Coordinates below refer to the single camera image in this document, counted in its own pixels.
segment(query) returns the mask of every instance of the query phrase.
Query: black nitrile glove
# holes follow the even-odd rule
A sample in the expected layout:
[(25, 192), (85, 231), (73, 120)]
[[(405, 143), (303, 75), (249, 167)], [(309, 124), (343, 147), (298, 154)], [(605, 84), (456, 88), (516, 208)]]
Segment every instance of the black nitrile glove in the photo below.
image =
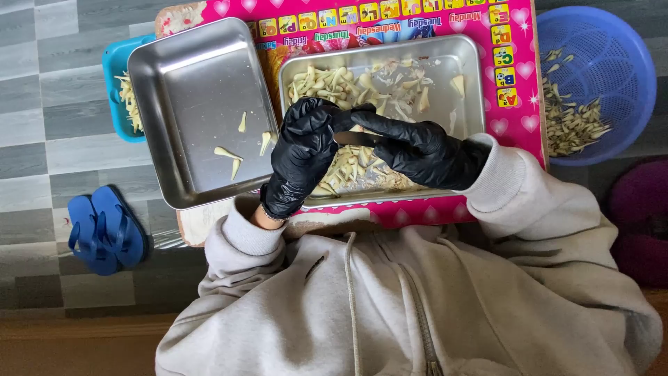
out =
[(290, 106), (271, 153), (274, 175), (260, 189), (260, 202), (269, 217), (285, 219), (297, 212), (339, 150), (334, 134), (355, 126), (350, 115), (359, 110), (375, 111), (375, 107), (364, 104), (344, 111), (320, 98), (302, 98)]
[(450, 137), (431, 121), (404, 122), (368, 111), (355, 112), (351, 118), (366, 129), (408, 143), (405, 147), (401, 143), (378, 144), (373, 152), (390, 169), (425, 187), (456, 191), (469, 188), (490, 154), (486, 145)]

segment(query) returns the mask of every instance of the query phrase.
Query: knife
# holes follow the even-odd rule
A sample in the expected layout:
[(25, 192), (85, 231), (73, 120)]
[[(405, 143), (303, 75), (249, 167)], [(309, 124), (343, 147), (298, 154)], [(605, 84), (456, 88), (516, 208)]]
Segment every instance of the knife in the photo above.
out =
[(377, 134), (352, 132), (338, 132), (334, 134), (334, 141), (339, 145), (356, 145), (363, 147), (375, 147), (379, 143), (387, 143), (389, 138)]

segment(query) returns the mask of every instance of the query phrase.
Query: metal tray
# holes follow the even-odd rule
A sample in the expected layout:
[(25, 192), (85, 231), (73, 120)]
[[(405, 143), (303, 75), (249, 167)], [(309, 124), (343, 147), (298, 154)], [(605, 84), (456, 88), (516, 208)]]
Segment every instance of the metal tray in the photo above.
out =
[[(226, 18), (143, 45), (128, 71), (165, 202), (188, 209), (258, 189), (269, 180), (278, 133), (269, 92), (246, 23)], [(237, 128), (246, 112), (246, 132)], [(234, 181), (232, 159), (244, 158)]]
[[(414, 59), (425, 68), (425, 77), (434, 80), (430, 85), (430, 109), (422, 114), (414, 112), (412, 118), (416, 121), (431, 120), (441, 124), (446, 132), (459, 139), (465, 139), (472, 134), (485, 131), (485, 106), (482, 96), (482, 81), (480, 73), (480, 59), (476, 43), (465, 35), (448, 35), (417, 39), (400, 43), (375, 45), (367, 48), (355, 48), (322, 54), (299, 56), (288, 60), (279, 72), (279, 88), (281, 91), (281, 108), (283, 113), (289, 107), (287, 101), (287, 85), (297, 73), (306, 72), (307, 66), (313, 65), (318, 69), (332, 69), (345, 66), (352, 70), (355, 77), (364, 73), (366, 68), (374, 64), (385, 64), (390, 60), (403, 61)], [(398, 73), (407, 76), (409, 68), (398, 67), (394, 74), (383, 76), (384, 80), (394, 78)], [(450, 80), (464, 75), (465, 98), (462, 99)], [(373, 83), (381, 92), (390, 90), (373, 74)], [(450, 112), (457, 114), (454, 126), (450, 128)], [(400, 118), (398, 113), (387, 105), (385, 115)], [(404, 199), (419, 199), (428, 197), (442, 197), (455, 195), (452, 191), (440, 189), (420, 189), (418, 191), (386, 191), (382, 187), (369, 188), (368, 185), (358, 185), (358, 188), (349, 188), (337, 191), (340, 197), (309, 197), (304, 207), (329, 207), (338, 205), (353, 205), (357, 203), (397, 201)]]

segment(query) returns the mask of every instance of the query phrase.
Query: blue container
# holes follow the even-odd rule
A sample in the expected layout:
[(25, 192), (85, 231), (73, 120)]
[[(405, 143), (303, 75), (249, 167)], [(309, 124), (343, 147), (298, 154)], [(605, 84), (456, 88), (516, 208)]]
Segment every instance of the blue container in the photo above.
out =
[(121, 90), (120, 80), (114, 78), (114, 76), (123, 76), (123, 71), (128, 70), (128, 57), (135, 48), (154, 40), (156, 40), (156, 36), (149, 34), (117, 41), (110, 44), (102, 53), (104, 83), (107, 86), (107, 97), (109, 98), (109, 107), (112, 110), (114, 130), (120, 138), (129, 143), (142, 143), (146, 141), (146, 137), (139, 130), (137, 133), (133, 133), (132, 122), (127, 119), (128, 111), (125, 109), (125, 103), (121, 102), (119, 95)]
[[(613, 130), (596, 144), (550, 163), (585, 166), (605, 161), (626, 149), (647, 125), (657, 95), (654, 63), (640, 35), (612, 13), (592, 7), (563, 7), (536, 18), (538, 46), (545, 56), (564, 47), (562, 58), (573, 61), (549, 74), (559, 92), (572, 102), (588, 104), (601, 98), (601, 118)], [(543, 77), (553, 63), (541, 64)]]

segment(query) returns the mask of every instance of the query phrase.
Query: blue sandal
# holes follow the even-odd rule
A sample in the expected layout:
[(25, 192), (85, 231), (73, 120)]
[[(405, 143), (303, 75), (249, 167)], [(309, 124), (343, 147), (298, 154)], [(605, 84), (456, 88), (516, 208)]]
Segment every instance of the blue sandal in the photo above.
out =
[(99, 236), (97, 217), (93, 205), (86, 196), (77, 196), (67, 203), (72, 231), (69, 233), (67, 246), (72, 254), (83, 260), (90, 270), (100, 276), (110, 276), (118, 271), (116, 256), (107, 252)]
[(93, 192), (103, 247), (126, 268), (139, 264), (148, 249), (146, 233), (121, 195), (106, 185)]

